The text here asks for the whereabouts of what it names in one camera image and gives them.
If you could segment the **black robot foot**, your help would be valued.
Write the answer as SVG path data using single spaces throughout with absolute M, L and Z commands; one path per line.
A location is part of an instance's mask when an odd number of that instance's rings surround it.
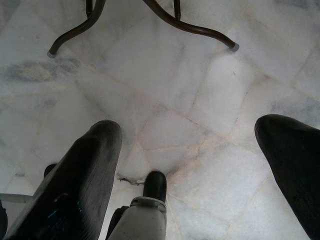
M 142 196 L 157 199 L 165 203 L 167 197 L 166 176 L 160 171 L 151 171 L 145 179 Z
M 44 170 L 43 177 L 45 178 L 55 168 L 56 165 L 56 163 L 48 165 Z

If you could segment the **dark curved metal furniture leg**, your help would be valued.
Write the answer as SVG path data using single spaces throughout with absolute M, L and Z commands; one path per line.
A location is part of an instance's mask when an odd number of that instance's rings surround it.
M 88 29 L 90 29 L 100 18 L 104 6 L 105 6 L 106 0 L 95 0 L 95 5 L 93 6 L 93 0 L 92 0 L 92 13 L 89 18 L 86 19 L 82 24 L 72 28 L 71 30 L 65 32 L 61 36 L 59 36 L 52 44 L 50 49 L 47 52 L 47 55 L 50 58 L 55 58 L 59 48 L 67 41 L 71 40 L 72 38 L 84 33 Z
M 238 43 L 231 40 L 229 37 L 224 35 L 223 33 L 209 29 L 206 27 L 196 26 L 192 25 L 186 22 L 183 22 L 181 20 L 177 20 L 174 16 L 170 15 L 168 12 L 166 12 L 156 0 L 143 0 L 143 2 L 163 21 L 165 21 L 167 24 L 180 29 L 182 31 L 196 34 L 196 35 L 202 35 L 206 37 L 210 37 L 213 39 L 216 39 L 217 41 L 223 43 L 226 45 L 230 51 L 236 52 L 239 50 L 240 46 Z

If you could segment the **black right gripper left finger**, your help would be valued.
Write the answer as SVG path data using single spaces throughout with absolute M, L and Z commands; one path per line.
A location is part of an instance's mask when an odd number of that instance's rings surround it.
M 95 123 L 43 179 L 4 240 L 98 240 L 121 147 L 118 123 Z

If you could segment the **black robot left foot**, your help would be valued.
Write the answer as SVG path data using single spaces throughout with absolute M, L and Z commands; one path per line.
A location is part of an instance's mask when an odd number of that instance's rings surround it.
M 55 168 L 56 165 L 56 163 L 48 165 L 44 170 L 43 177 L 45 178 Z

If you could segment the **black robot right foot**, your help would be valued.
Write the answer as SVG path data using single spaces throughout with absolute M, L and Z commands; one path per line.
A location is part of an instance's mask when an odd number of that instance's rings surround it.
M 145 179 L 142 196 L 157 199 L 165 203 L 167 197 L 166 176 L 160 171 L 151 171 Z

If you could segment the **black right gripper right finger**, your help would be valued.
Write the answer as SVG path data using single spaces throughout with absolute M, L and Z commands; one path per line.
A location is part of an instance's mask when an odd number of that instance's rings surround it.
M 274 179 L 310 240 L 320 240 L 320 130 L 267 114 L 254 126 Z

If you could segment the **grey robot right leg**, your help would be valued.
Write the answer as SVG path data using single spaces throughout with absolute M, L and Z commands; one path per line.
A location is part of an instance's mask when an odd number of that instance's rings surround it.
M 167 208 L 158 199 L 136 197 L 129 207 L 117 209 L 122 213 L 117 222 L 111 219 L 106 240 L 166 240 Z

